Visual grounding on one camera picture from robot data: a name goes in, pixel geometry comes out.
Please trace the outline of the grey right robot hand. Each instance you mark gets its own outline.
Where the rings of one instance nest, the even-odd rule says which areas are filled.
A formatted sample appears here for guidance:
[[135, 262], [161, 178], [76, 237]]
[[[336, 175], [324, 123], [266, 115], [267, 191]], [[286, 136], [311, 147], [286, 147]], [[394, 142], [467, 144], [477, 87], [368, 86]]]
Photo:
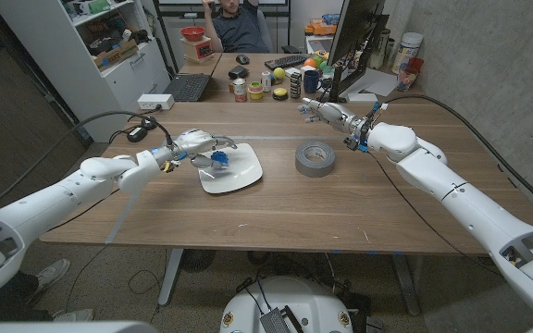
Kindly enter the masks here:
[[303, 103], [297, 107], [304, 114], [312, 114], [305, 120], [306, 123], [322, 121], [329, 124], [333, 129], [348, 134], [343, 142], [350, 150], [359, 150], [363, 153], [368, 152], [367, 135], [379, 108], [380, 103], [376, 102], [366, 116], [359, 117], [343, 105], [321, 103], [310, 98], [304, 98]]

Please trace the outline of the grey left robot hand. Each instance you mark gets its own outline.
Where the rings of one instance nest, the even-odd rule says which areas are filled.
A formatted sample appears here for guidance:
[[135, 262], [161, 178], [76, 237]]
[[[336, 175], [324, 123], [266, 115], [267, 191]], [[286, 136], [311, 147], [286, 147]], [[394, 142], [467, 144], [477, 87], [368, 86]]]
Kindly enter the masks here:
[[166, 162], [191, 159], [197, 168], [223, 168], [229, 166], [229, 158], [225, 153], [216, 152], [218, 146], [237, 149], [235, 142], [223, 135], [205, 132], [201, 129], [190, 129], [182, 132], [172, 143], [164, 142], [152, 151], [152, 155], [160, 166]]

